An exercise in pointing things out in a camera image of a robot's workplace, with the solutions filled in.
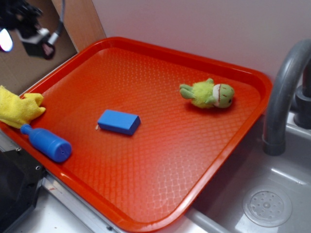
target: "blue plastic bottle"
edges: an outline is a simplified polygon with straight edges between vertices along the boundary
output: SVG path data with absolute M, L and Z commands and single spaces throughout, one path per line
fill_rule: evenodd
M 29 136 L 34 148 L 53 161 L 60 163 L 69 158 L 72 151 L 71 144 L 63 138 L 42 128 L 32 129 L 28 124 L 22 125 L 20 131 Z

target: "red tray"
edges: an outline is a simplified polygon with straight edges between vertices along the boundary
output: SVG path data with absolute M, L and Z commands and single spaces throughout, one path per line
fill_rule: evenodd
M 199 109 L 179 85 L 205 81 L 235 89 L 228 109 Z M 42 93 L 32 122 L 68 140 L 54 163 L 19 130 L 1 129 L 118 227 L 163 228 L 180 217 L 264 111 L 269 79 L 247 68 L 124 38 L 99 41 L 27 92 Z M 138 115 L 133 136 L 96 130 L 104 110 Z

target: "green stuffed toy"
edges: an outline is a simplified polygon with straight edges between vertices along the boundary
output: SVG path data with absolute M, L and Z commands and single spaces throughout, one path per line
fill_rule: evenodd
M 180 94 L 199 108 L 227 108 L 232 104 L 234 89 L 227 84 L 214 84 L 209 78 L 205 82 L 194 83 L 193 86 L 180 85 Z

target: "drain strainer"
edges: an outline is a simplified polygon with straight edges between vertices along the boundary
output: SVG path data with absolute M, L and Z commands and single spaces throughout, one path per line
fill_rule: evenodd
M 246 193 L 243 209 L 246 216 L 257 225 L 276 227 L 289 219 L 292 203 L 282 190 L 262 185 Z

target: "stainless steel sink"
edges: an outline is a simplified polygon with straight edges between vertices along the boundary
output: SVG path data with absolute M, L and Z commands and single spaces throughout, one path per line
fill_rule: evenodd
M 193 208 L 224 228 L 219 232 L 309 233 L 311 132 L 287 124 L 285 153 L 269 156 L 262 150 L 262 130 L 263 118 L 207 184 Z

